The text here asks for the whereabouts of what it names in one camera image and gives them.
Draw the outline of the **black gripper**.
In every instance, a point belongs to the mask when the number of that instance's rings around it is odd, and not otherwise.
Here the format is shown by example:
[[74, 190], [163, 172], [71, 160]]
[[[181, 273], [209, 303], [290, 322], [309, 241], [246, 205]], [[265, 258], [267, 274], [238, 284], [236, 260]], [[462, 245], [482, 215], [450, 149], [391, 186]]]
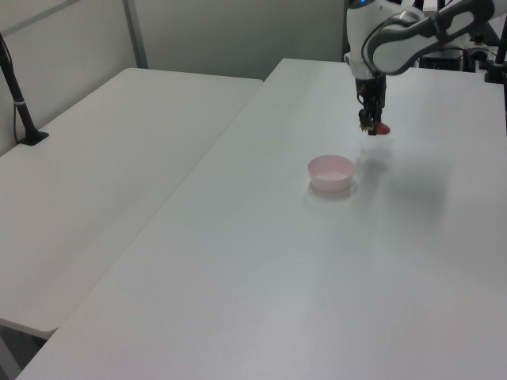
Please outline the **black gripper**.
[[376, 76], [372, 79], [355, 79], [356, 97], [362, 104], [358, 112], [360, 129], [368, 135], [377, 135], [376, 124], [382, 122], [387, 80], [385, 76]]

